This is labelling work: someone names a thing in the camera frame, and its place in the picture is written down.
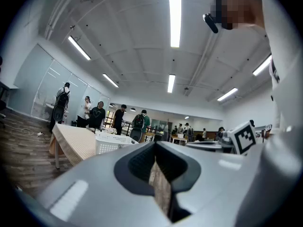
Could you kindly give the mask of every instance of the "beige tablecloth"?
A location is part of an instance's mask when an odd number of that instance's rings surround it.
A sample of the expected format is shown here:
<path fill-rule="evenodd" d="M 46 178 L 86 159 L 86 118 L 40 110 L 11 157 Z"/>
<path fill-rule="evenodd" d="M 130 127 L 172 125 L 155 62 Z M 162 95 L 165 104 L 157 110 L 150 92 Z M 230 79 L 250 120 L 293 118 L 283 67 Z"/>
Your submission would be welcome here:
<path fill-rule="evenodd" d="M 53 128 L 49 152 L 55 155 L 55 141 L 59 143 L 59 155 L 64 154 L 74 166 L 95 155 L 95 134 L 86 128 L 58 124 Z"/>

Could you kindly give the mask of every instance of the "chair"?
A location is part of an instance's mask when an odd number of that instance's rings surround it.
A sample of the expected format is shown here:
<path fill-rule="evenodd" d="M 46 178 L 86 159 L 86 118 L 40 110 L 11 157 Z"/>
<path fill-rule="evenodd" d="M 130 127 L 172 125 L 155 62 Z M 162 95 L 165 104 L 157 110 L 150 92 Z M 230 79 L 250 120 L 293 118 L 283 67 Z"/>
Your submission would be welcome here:
<path fill-rule="evenodd" d="M 87 119 L 83 119 L 78 115 L 78 119 L 77 121 L 77 127 L 79 128 L 86 128 L 86 125 L 88 125 L 88 120 Z"/>

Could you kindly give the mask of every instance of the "black t-shirt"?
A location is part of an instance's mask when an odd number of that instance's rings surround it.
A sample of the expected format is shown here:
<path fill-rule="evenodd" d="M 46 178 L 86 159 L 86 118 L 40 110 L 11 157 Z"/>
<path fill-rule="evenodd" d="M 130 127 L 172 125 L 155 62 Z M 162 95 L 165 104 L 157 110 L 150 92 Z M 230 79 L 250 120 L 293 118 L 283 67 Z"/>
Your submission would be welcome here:
<path fill-rule="evenodd" d="M 118 109 L 116 112 L 115 112 L 115 126 L 121 126 L 122 124 L 122 118 L 123 118 L 123 115 L 124 115 L 124 112 L 121 111 L 121 109 Z"/>
<path fill-rule="evenodd" d="M 100 128 L 101 122 L 105 119 L 105 110 L 103 108 L 94 107 L 89 111 L 89 127 Z"/>

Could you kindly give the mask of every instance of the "cable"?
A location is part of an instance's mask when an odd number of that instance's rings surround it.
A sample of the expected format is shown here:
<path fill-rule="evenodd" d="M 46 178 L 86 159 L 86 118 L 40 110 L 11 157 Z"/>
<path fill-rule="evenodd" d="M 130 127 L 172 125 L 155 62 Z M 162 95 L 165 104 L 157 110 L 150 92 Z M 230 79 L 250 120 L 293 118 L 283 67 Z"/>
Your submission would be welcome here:
<path fill-rule="evenodd" d="M 10 120 L 10 121 L 13 121 L 13 122 L 10 122 L 11 124 L 17 124 L 17 122 L 16 122 L 15 120 L 12 120 L 12 119 L 0 119 L 0 121 L 4 121 L 4 120 Z M 5 125 L 5 126 L 8 126 L 8 127 L 11 127 L 11 128 L 13 128 L 13 129 L 15 129 L 15 130 L 20 130 L 21 133 L 24 134 L 24 135 L 31 136 L 31 137 L 33 137 L 33 138 L 39 137 L 39 135 L 37 135 L 37 136 L 32 136 L 32 135 L 34 134 L 34 132 L 33 132 L 31 129 L 15 128 L 15 127 L 13 127 L 13 126 L 11 126 L 11 125 L 8 125 L 8 124 L 5 124 L 5 123 L 4 123 L 4 125 Z"/>

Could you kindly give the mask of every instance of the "wooden floor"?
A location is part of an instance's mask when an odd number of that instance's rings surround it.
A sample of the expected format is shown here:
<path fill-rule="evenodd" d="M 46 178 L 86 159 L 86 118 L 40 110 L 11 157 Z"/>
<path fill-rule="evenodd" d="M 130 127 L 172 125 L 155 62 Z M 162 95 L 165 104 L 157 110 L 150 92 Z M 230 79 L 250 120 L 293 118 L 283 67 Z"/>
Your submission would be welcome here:
<path fill-rule="evenodd" d="M 56 177 L 72 168 L 65 156 L 59 157 L 60 169 L 56 169 L 54 157 L 49 154 L 49 140 L 51 135 L 47 123 L 24 116 L 9 109 L 2 111 L 6 115 L 7 125 L 15 128 L 27 128 L 37 133 L 45 133 L 33 138 L 6 126 L 0 125 L 0 157 L 2 166 L 6 170 L 13 185 L 20 187 L 32 197 L 36 197 Z M 167 213 L 170 198 L 170 185 L 163 173 L 155 164 L 151 170 L 150 185 L 155 189 L 155 199 L 161 209 Z"/>

